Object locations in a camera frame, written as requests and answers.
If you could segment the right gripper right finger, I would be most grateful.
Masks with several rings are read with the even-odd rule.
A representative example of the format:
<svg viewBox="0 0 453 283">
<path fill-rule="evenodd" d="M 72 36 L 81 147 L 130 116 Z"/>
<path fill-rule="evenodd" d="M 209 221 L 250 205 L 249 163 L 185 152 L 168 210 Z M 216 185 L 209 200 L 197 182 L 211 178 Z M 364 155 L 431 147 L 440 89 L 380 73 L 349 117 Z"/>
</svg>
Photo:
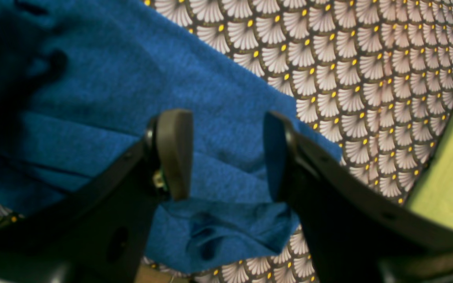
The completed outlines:
<svg viewBox="0 0 453 283">
<path fill-rule="evenodd" d="M 399 207 L 268 112 L 270 193 L 294 210 L 322 283 L 453 283 L 453 230 Z"/>
</svg>

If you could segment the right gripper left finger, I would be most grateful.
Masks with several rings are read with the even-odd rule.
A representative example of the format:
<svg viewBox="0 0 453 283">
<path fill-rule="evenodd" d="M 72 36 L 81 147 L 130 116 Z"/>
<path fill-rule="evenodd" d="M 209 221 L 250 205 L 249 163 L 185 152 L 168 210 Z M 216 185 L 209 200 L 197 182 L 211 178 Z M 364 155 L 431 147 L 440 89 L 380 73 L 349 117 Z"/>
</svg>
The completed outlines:
<svg viewBox="0 0 453 283">
<path fill-rule="evenodd" d="M 151 118 L 144 137 L 70 197 L 0 222 L 0 283 L 145 283 L 141 265 L 161 202 L 190 195 L 193 114 Z"/>
</svg>

